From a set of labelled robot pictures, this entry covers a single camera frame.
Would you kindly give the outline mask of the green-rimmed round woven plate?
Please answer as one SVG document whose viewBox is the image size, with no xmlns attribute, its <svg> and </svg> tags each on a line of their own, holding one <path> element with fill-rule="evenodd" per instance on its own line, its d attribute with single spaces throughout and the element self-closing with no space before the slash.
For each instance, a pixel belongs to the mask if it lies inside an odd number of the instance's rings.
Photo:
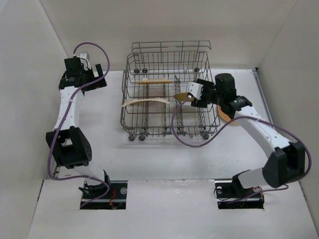
<svg viewBox="0 0 319 239">
<path fill-rule="evenodd" d="M 181 101 L 181 102 L 183 102 L 183 101 L 193 101 L 194 100 L 194 96 L 192 94 L 187 93 L 187 92 L 177 93 L 173 97 L 174 97 L 175 100 L 178 100 L 178 101 Z"/>
</svg>

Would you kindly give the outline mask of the yellow square woven plate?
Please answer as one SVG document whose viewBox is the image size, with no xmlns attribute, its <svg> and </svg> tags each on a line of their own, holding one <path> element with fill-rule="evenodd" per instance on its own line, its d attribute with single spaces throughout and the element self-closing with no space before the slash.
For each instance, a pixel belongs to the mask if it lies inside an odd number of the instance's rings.
<svg viewBox="0 0 319 239">
<path fill-rule="evenodd" d="M 134 106 L 137 104 L 141 104 L 141 103 L 148 103 L 148 102 L 159 102 L 159 103 L 163 103 L 163 104 L 170 104 L 169 100 L 166 98 L 147 98 L 147 99 L 134 99 L 134 100 L 130 100 L 130 101 L 125 101 L 122 104 L 122 107 L 127 107 L 127 106 Z"/>
</svg>

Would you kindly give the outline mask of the orange oval woven plate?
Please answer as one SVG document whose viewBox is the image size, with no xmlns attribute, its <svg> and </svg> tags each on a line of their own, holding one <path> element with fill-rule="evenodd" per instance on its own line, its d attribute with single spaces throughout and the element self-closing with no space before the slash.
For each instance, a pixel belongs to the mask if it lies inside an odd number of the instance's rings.
<svg viewBox="0 0 319 239">
<path fill-rule="evenodd" d="M 145 84 L 170 84 L 173 83 L 173 80 L 169 80 L 167 77 L 163 78 L 142 78 L 140 81 L 136 81 L 136 84 L 145 85 Z"/>
</svg>

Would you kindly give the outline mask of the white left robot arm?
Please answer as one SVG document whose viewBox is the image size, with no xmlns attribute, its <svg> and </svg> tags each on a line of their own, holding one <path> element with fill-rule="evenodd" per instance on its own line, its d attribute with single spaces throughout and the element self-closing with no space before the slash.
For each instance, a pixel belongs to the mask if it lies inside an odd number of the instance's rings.
<svg viewBox="0 0 319 239">
<path fill-rule="evenodd" d="M 100 64 L 96 73 L 89 62 L 88 53 L 80 53 L 66 58 L 65 72 L 58 89 L 60 106 L 57 122 L 45 139 L 50 148 L 49 161 L 57 166 L 75 170 L 80 176 L 99 182 L 96 186 L 86 186 L 83 191 L 91 193 L 96 189 L 110 189 L 109 177 L 104 170 L 96 170 L 90 165 L 92 160 L 91 145 L 79 127 L 80 105 L 88 91 L 107 86 Z"/>
</svg>

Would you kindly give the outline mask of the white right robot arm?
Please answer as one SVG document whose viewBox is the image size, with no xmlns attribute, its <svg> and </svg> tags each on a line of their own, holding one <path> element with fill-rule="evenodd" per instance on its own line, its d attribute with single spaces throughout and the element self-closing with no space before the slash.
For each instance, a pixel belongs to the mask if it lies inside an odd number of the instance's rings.
<svg viewBox="0 0 319 239">
<path fill-rule="evenodd" d="M 264 121 L 252 103 L 237 94 L 231 74 L 217 74 L 214 82 L 197 79 L 187 84 L 186 92 L 194 97 L 193 107 L 220 106 L 231 121 L 246 130 L 268 158 L 264 167 L 240 172 L 232 177 L 231 183 L 221 186 L 226 198 L 247 197 L 253 194 L 255 187 L 279 188 L 306 175 L 306 147 L 299 140 L 291 142 Z"/>
</svg>

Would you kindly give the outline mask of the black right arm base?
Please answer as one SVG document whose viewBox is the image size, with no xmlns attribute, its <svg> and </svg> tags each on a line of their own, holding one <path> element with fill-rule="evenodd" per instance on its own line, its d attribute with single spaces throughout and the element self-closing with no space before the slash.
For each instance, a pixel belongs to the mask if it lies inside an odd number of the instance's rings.
<svg viewBox="0 0 319 239">
<path fill-rule="evenodd" d="M 234 189 L 231 180 L 214 181 L 214 197 L 220 210 L 228 209 L 263 209 L 264 196 L 261 187 Z"/>
</svg>

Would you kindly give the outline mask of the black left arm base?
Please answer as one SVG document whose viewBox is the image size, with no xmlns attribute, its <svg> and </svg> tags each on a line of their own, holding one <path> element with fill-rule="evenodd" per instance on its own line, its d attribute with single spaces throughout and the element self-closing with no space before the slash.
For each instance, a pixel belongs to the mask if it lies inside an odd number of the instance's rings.
<svg viewBox="0 0 319 239">
<path fill-rule="evenodd" d="M 128 194 L 128 181 L 111 181 L 108 194 L 99 199 L 107 188 L 104 184 L 88 185 L 85 181 L 78 188 L 82 193 L 80 209 L 82 210 L 125 210 Z"/>
</svg>

